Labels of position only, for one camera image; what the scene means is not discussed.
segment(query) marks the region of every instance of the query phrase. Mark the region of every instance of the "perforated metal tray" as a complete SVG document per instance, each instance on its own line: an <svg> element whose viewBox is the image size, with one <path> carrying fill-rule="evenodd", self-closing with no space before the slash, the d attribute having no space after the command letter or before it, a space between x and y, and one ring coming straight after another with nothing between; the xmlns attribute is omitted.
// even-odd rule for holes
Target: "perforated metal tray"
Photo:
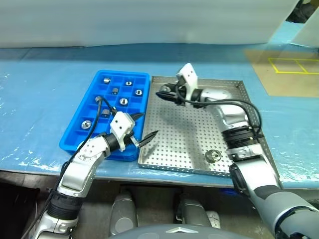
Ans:
<svg viewBox="0 0 319 239"><path fill-rule="evenodd" d="M177 106L155 95L161 85L175 81L174 77L152 77L143 137L155 130L159 132L152 142L141 149L139 166L229 176L228 167L232 164L232 160L226 154L227 145L215 122L217 116L203 109ZM228 90L233 98L250 101L242 81L198 79L198 85L200 88L221 87ZM253 109L249 106L247 109L253 124L258 124ZM261 139L261 144L271 164L275 166L264 138ZM220 161L215 163L206 161L205 152L211 149L221 152Z"/></svg>

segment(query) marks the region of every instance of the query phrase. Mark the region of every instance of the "hex nut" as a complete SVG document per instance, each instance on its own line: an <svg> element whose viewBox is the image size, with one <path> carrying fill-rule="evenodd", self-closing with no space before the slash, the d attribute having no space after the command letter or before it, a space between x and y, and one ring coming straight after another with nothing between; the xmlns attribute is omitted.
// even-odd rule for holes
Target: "hex nut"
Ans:
<svg viewBox="0 0 319 239"><path fill-rule="evenodd" d="M113 95L117 95L118 92L119 92L119 88L113 88L112 89L112 94Z"/></svg>
<svg viewBox="0 0 319 239"><path fill-rule="evenodd" d="M89 120L85 120L81 123L81 128L82 129L89 129L92 125L92 122L90 122Z"/></svg>
<svg viewBox="0 0 319 239"><path fill-rule="evenodd" d="M98 102L98 101L100 101L101 99L102 99L102 97L97 96L97 97L95 97L95 102Z"/></svg>
<svg viewBox="0 0 319 239"><path fill-rule="evenodd" d="M103 82L104 82L105 84L108 84L110 81L111 81L111 79L108 78L108 77L105 77L105 78L103 79Z"/></svg>
<svg viewBox="0 0 319 239"><path fill-rule="evenodd" d="M123 105L123 106L126 106L128 104L128 102L129 101L126 98L121 98L120 99L120 104Z"/></svg>
<svg viewBox="0 0 319 239"><path fill-rule="evenodd" d="M108 110L108 109L102 110L101 115L102 115L103 117L108 117L108 116L110 115L110 110Z"/></svg>
<svg viewBox="0 0 319 239"><path fill-rule="evenodd" d="M143 94L143 91L141 91L141 90L135 91L135 95L137 95L137 96L141 96L142 94Z"/></svg>
<svg viewBox="0 0 319 239"><path fill-rule="evenodd" d="M208 163L218 162L221 159L221 152L216 149L209 150L205 153L205 158Z"/></svg>

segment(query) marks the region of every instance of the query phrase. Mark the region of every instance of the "black cable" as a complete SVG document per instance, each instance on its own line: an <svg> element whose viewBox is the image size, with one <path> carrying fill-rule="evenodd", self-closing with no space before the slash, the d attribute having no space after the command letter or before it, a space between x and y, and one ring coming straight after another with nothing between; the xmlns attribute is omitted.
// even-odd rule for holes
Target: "black cable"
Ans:
<svg viewBox="0 0 319 239"><path fill-rule="evenodd" d="M87 143L87 141L90 139L90 137L92 136L95 128L96 128L96 125L98 123L98 119L100 117L100 113L101 113L101 108L102 108L102 101L104 101L107 106L110 108L110 111L116 111L115 107L112 107L109 102L103 98L103 97L100 97L100 99L98 100L98 109L97 109L97 112L96 112L96 116L95 116L95 119L94 119L94 122L93 122L93 125L89 131L89 134L86 136L85 140L83 141L83 143L80 145L80 147L78 147L78 149L72 154L72 156L70 157L70 159L68 161L66 161L63 165L62 165L62 168L61 168L61 172L60 172L60 175L59 175L59 178L58 180L56 181L53 189L50 191L49 193L49 196L48 198L46 199L45 203L44 203L44 206L42 208L42 210L39 212L38 216L32 221L32 223L30 224L30 226L28 227L28 229L25 231L25 233L22 235L21 239L24 239L29 233L30 231L32 230L32 228L34 227L34 225L36 224L36 222L43 216L44 212L46 211L46 209L48 208L50 202L51 202L51 198L52 196L54 195L54 193L56 192L60 182L61 182L61 179L63 177L63 174L65 173L67 167L69 166L69 164L72 162L72 160L74 159L74 157L77 155L77 153L82 149L82 147Z"/></svg>
<svg viewBox="0 0 319 239"><path fill-rule="evenodd" d="M200 106L207 106L207 105L233 105L233 106L238 106L238 107L242 108L243 111L245 112L245 114L246 114L246 116L247 116L247 119L248 119L248 123L250 124L251 127L253 127L253 124L252 124L252 121L251 121L251 118L250 118L250 116L249 116L249 114L248 114L247 109L246 109L243 105L237 104L237 103L235 103L235 102L233 102L233 101L243 102L243 103L246 103L246 104L252 106L252 107L254 108L254 110L256 110L256 112L257 112L257 114L258 114L258 118L259 118L259 125L258 125L257 132L255 132L255 131L253 130L254 135L255 135L256 137L258 137L258 134L259 134L259 132L261 131L262 120L261 120L261 115L260 115L260 113L259 113L257 107L256 107L254 104L252 104L252 103L250 103L250 102L247 102L247 101L245 101L245 100L242 100L242 99L224 99L224 100L216 100L216 101L213 101L213 102L189 101L189 100L185 99L185 98L180 94L178 85L175 86L175 91L176 91L177 97L178 97L180 100L182 100L183 102L186 102L186 103L190 103L190 104L192 104L192 105L200 105Z"/></svg>
<svg viewBox="0 0 319 239"><path fill-rule="evenodd" d="M251 102L248 102L248 101L245 101L245 100L242 100L242 99L236 99L236 98L224 99L224 100L216 100L214 102L229 102L229 101L238 101L238 102L242 102L242 103L248 104L255 110L255 112L257 113L258 122L259 122L258 129L257 129L256 133L259 134L260 131L261 131L261 128L262 128L263 121L262 121L262 118L261 118L261 115L260 115L260 112L259 112L258 108Z"/></svg>

